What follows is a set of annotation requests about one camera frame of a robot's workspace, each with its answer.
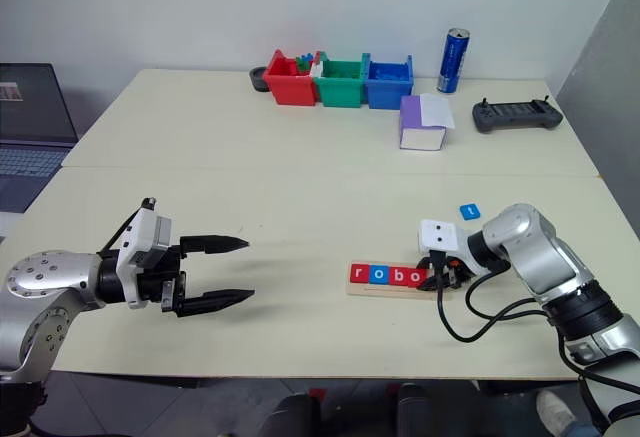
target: white table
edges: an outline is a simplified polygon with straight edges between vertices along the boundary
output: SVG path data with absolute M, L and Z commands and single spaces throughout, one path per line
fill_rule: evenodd
M 0 212 L 0 240 L 7 237 L 21 219 L 22 214 L 17 212 Z
M 413 93 L 435 87 L 417 79 Z M 246 72 L 144 70 L 63 165 L 596 176 L 566 119 L 553 131 L 483 135 L 473 125 L 471 108 L 483 97 L 518 102 L 549 93 L 543 81 L 463 80 L 449 97 L 456 129 L 444 149 L 401 151 L 398 111 L 279 106 L 252 89 Z
M 347 174 L 303 170 L 64 168 L 0 246 L 0 275 L 46 249 L 92 252 L 145 196 L 179 235 L 222 233 L 251 247 L 183 261 L 188 293 L 254 288 L 246 302 L 178 319 L 157 304 L 81 314 L 55 369 L 172 376 L 350 376 L 486 379 L 574 378 L 540 318 L 501 323 L 474 344 L 454 341 L 430 301 L 348 296 L 351 261 L 417 262 L 421 218 L 461 223 L 478 204 L 479 228 L 504 207 L 529 202 L 557 227 L 621 309 L 640 318 L 629 262 L 632 229 L 594 177 Z M 513 275 L 487 284 L 479 308 L 526 295 Z M 455 328 L 480 322 L 463 294 L 445 303 Z

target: laptop keyboard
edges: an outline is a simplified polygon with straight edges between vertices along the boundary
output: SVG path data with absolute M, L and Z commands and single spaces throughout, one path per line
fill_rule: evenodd
M 0 149 L 0 175 L 49 177 L 66 156 L 49 150 Z

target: plastic storage bin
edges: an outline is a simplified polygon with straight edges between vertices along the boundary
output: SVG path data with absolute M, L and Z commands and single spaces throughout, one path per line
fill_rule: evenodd
M 364 54 L 364 87 L 372 109 L 400 109 L 403 95 L 411 95 L 413 66 L 411 56 L 404 64 L 371 62 L 371 54 Z
M 364 102 L 364 56 L 359 62 L 329 60 L 325 52 L 319 52 L 314 60 L 314 70 L 322 71 L 313 76 L 320 100 L 325 107 L 360 107 Z
M 281 50 L 273 53 L 262 78 L 278 104 L 316 105 L 317 93 L 309 69 L 300 70 L 296 59 L 285 57 Z

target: floor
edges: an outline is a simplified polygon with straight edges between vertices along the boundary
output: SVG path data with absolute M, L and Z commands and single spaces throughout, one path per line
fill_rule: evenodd
M 401 381 L 377 379 L 209 379 L 196 388 L 122 378 L 52 372 L 48 399 L 34 422 L 48 432 L 133 437 L 256 435 L 265 416 L 293 393 L 326 389 L 323 435 L 391 437 L 388 391 Z M 469 381 L 418 381 L 434 397 L 436 435 L 548 437 L 535 411 L 535 392 L 479 393 Z M 588 420 L 575 383 L 552 387 Z

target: blue can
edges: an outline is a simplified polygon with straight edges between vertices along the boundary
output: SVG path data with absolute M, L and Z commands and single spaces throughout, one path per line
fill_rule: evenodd
M 471 34 L 465 29 L 449 29 L 447 42 L 444 46 L 438 90 L 444 94 L 451 94 L 458 87 L 458 78 L 464 62 L 464 53 L 469 45 Z

